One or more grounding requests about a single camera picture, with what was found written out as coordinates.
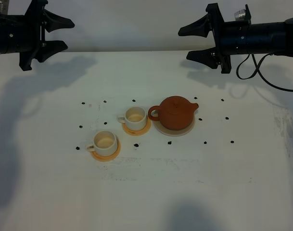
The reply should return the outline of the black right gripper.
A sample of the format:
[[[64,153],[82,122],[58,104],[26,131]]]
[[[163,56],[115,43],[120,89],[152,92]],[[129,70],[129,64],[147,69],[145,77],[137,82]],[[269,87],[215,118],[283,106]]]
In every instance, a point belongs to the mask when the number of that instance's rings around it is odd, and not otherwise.
[[[178,35],[200,36],[206,38],[213,31],[216,48],[188,52],[186,59],[210,68],[221,66],[221,73],[231,72],[232,55],[280,53],[285,51],[285,24],[264,23],[252,24],[249,13],[248,20],[225,22],[217,3],[208,4],[207,15],[182,27]]]

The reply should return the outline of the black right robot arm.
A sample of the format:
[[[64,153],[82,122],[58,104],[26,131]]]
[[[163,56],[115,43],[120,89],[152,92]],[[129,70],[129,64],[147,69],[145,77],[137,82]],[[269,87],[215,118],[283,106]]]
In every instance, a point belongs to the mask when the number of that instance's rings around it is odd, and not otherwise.
[[[241,54],[273,54],[293,57],[293,18],[284,22],[252,24],[248,8],[235,13],[235,21],[224,21],[217,3],[208,4],[207,14],[182,27],[179,36],[207,37],[213,33],[215,47],[190,51],[187,60],[212,69],[221,67],[223,74],[231,71],[230,57]]]

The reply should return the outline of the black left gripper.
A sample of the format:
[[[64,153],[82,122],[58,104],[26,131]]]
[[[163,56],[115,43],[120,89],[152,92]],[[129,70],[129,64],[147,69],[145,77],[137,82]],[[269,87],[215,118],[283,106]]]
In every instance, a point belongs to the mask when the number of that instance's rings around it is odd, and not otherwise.
[[[34,58],[43,63],[68,49],[65,42],[60,40],[46,41],[40,47],[42,13],[47,32],[75,27],[72,20],[44,10],[46,4],[46,0],[33,0],[24,15],[0,13],[0,54],[19,53],[19,66],[24,71],[32,69]]]

